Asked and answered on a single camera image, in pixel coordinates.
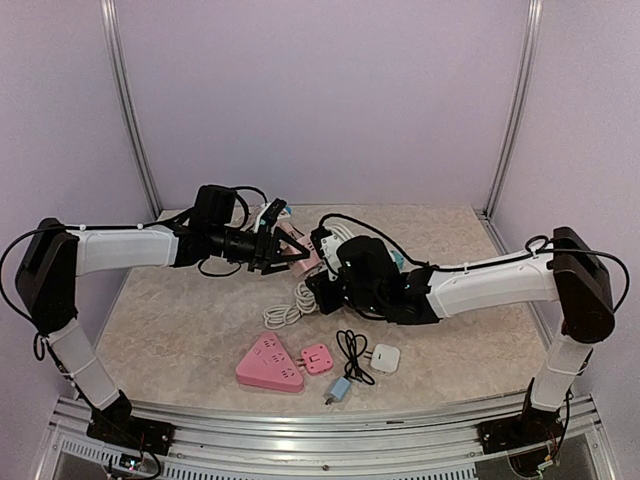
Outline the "pink square plug adapter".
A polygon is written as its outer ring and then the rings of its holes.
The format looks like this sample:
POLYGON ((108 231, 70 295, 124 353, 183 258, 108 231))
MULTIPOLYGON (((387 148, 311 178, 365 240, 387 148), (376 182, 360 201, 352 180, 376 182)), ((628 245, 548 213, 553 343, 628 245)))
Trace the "pink square plug adapter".
POLYGON ((307 374, 317 376, 331 371, 334 367, 334 360, 329 348, 323 343, 317 343, 300 351, 296 365, 307 374))

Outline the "white plug adapter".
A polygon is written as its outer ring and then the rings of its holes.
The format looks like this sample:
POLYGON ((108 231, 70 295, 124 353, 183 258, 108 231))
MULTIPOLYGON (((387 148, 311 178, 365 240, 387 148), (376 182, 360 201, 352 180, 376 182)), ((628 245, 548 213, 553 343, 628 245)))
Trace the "white plug adapter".
POLYGON ((378 343, 371 350, 366 350, 364 357, 374 371, 394 374, 400 364, 401 350, 395 346, 378 343))

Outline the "light blue plug adapter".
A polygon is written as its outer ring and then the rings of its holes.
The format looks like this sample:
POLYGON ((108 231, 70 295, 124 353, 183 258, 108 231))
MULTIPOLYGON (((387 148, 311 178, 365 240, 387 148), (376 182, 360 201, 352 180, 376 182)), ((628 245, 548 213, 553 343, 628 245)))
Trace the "light blue plug adapter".
POLYGON ((342 402, 351 389, 351 386, 352 383, 348 378, 344 376, 337 378, 326 391, 324 404, 332 405, 342 402))

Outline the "pink triangular power strip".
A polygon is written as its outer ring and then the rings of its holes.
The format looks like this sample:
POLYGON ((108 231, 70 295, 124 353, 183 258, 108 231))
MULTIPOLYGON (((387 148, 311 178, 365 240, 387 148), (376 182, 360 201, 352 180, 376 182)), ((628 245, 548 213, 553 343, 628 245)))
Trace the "pink triangular power strip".
POLYGON ((264 332, 236 366, 239 384, 297 394, 304 390, 304 378, 278 336, 264 332))

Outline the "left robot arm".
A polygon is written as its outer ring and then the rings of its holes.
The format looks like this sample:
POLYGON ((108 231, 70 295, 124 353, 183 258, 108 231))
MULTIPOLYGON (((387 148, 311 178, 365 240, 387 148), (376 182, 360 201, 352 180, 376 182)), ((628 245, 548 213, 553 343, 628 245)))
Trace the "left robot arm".
POLYGON ((309 249, 277 224, 286 207, 282 199, 267 205, 253 229, 233 226, 234 208, 242 201, 239 192, 237 187, 203 185, 191 208, 163 221, 68 226, 47 218, 27 235, 30 244, 15 277, 24 315, 91 408, 94 427, 118 444, 133 443, 140 424, 79 324, 76 280, 109 270, 190 267, 211 257, 269 275, 309 257, 309 249))

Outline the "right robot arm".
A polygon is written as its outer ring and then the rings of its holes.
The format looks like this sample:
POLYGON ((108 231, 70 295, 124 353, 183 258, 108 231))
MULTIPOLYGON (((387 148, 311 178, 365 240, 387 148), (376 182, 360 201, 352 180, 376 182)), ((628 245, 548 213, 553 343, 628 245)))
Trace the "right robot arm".
POLYGON ((525 249, 485 262, 436 266, 415 262, 403 272, 380 238, 340 240, 319 226, 311 241, 326 271, 306 282, 320 311, 347 306, 403 326, 435 324, 455 315, 515 303, 559 302, 563 318, 545 363, 532 378, 520 414, 481 429, 523 444, 559 433, 559 409, 595 344, 615 327, 609 272, 568 227, 538 236, 525 249))

